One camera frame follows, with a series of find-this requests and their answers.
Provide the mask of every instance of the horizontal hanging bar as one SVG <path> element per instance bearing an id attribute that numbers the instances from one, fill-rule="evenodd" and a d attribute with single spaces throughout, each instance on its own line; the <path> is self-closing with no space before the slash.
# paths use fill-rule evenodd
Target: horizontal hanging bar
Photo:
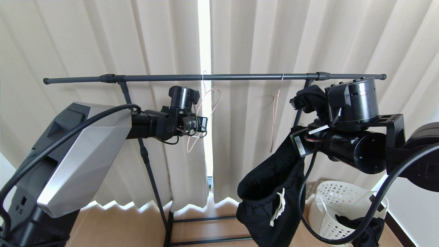
<path id="1" fill-rule="evenodd" d="M 173 223 L 195 222 L 195 221 L 214 221 L 214 220 L 227 220 L 227 219 L 236 219 L 236 215 L 235 216 L 223 216 L 223 217 L 174 220 Z"/>
<path id="2" fill-rule="evenodd" d="M 252 240 L 252 239 L 253 239 L 252 237 L 243 237 L 243 238 L 198 240 L 198 241 L 189 241 L 189 242 L 169 243 L 167 246 L 180 246 L 180 245 L 192 245 L 192 244 L 203 244 L 203 243 L 222 243 L 222 242 L 233 242 L 233 241 Z"/>
<path id="3" fill-rule="evenodd" d="M 106 74 L 94 77 L 44 78 L 44 84 L 73 83 L 73 82 L 105 82 L 117 83 L 126 81 L 187 81 L 187 80 L 329 80 L 329 79 L 359 79 L 373 77 L 385 80 L 386 74 L 330 74 L 326 72 L 306 74 L 213 74 L 213 75 L 149 75 L 126 76 Z"/>

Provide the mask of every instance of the white wall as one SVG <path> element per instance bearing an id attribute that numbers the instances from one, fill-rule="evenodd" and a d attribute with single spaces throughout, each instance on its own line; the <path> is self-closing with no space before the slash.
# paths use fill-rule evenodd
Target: white wall
<path id="1" fill-rule="evenodd" d="M 9 163 L 9 161 L 1 155 L 0 160 L 0 188 L 3 188 L 3 185 L 12 177 L 15 172 L 15 168 Z M 12 196 L 15 193 L 15 187 L 11 190 L 4 202 L 4 208 L 9 209 L 11 205 Z M 0 218 L 0 225 L 3 223 L 3 219 Z"/>
<path id="2" fill-rule="evenodd" d="M 430 122 L 439 122 L 439 107 Z M 398 178 L 386 197 L 390 213 L 415 244 L 421 247 L 438 246 L 439 193 L 421 189 L 405 178 Z"/>

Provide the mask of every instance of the curtain fold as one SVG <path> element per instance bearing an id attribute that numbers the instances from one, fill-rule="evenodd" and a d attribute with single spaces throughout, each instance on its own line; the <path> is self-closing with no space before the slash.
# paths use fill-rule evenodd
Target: curtain fold
<path id="1" fill-rule="evenodd" d="M 408 137 L 439 103 L 438 13 L 438 1 L 432 0 L 211 0 L 212 73 L 386 73 L 386 80 L 376 81 L 380 113 L 403 113 Z M 280 88 L 276 149 L 296 114 L 288 101 L 303 84 L 212 82 L 223 91 L 212 117 L 215 202 L 228 196 L 240 201 L 238 183 L 270 155 L 274 95 Z M 300 124 L 314 118 L 303 114 Z M 335 179 L 371 189 L 383 174 L 362 174 L 319 154 L 309 180 Z"/>
<path id="2" fill-rule="evenodd" d="M 44 85 L 45 77 L 114 74 L 197 74 L 198 9 L 187 1 L 1 1 L 1 147 L 15 167 L 72 102 L 124 104 L 117 84 Z M 172 85 L 200 90 L 199 81 L 128 82 L 133 103 L 161 110 Z M 155 139 L 144 143 L 163 205 L 203 207 L 208 186 L 203 143 L 186 152 Z M 137 140 L 127 140 L 95 196 L 137 207 L 154 199 Z"/>

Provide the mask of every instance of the clothes rack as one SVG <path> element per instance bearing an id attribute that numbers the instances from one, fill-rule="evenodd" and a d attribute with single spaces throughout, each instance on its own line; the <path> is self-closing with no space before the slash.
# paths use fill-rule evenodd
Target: clothes rack
<path id="1" fill-rule="evenodd" d="M 126 75 L 114 75 L 106 74 L 102 76 L 93 77 L 71 77 L 71 78 L 44 78 L 43 82 L 45 84 L 61 84 L 61 83 L 76 83 L 76 82 L 104 82 L 104 83 L 118 83 L 122 93 L 124 95 L 127 104 L 132 103 L 130 93 L 128 90 L 127 82 L 129 81 L 192 81 L 192 80 L 305 80 L 304 88 L 309 87 L 314 81 L 321 80 L 343 80 L 343 79 L 359 79 L 361 77 L 373 77 L 377 80 L 385 80 L 385 74 L 330 74 L 326 72 L 317 73 L 306 73 L 306 74 L 211 74 L 211 75 L 141 75 L 141 76 L 126 76 Z M 298 110 L 293 126 L 297 126 L 302 115 L 302 110 Z M 157 185 L 155 183 L 154 175 L 151 169 L 151 164 L 148 158 L 148 151 L 141 138 L 138 139 L 140 154 L 145 163 L 145 167 L 151 182 L 151 186 L 154 192 L 154 196 L 157 202 L 157 206 L 160 210 L 160 215 L 163 220 L 163 224 L 166 229 L 165 241 L 163 246 L 183 246 L 183 245 L 195 245 L 204 243 L 221 243 L 221 242 L 231 242 L 231 241 L 242 241 L 251 240 L 252 237 L 238 237 L 238 238 L 222 238 L 222 239 L 211 239 L 211 240 L 198 240 L 198 241 L 187 241 L 187 242 L 171 242 L 173 224 L 183 223 L 183 222 L 199 222 L 199 221 L 212 221 L 212 220 L 224 220 L 224 219 L 234 219 L 236 215 L 225 216 L 225 217 L 211 217 L 211 218 L 195 218 L 195 219 L 174 219 L 174 212 L 171 210 L 168 214 L 168 219 L 166 219 L 165 212 L 163 210 L 163 205 L 158 194 Z"/>

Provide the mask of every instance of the black garment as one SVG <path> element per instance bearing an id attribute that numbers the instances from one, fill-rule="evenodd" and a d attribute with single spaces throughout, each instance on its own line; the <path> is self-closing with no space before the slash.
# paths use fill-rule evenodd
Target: black garment
<path id="1" fill-rule="evenodd" d="M 345 216 L 338 215 L 335 215 L 335 218 L 340 224 L 351 229 L 356 229 L 363 220 L 363 218 L 350 220 Z M 380 246 L 378 241 L 380 240 L 383 230 L 384 219 L 373 218 L 366 230 L 352 242 L 352 245 L 354 247 L 378 247 Z"/>
<path id="2" fill-rule="evenodd" d="M 297 197 L 303 182 L 304 162 L 294 149 L 289 135 L 262 164 L 253 169 L 238 185 L 242 199 L 236 216 L 254 241 L 261 247 L 287 247 L 300 223 L 297 214 Z M 274 226 L 270 221 L 280 203 L 277 192 L 285 188 L 285 209 Z"/>

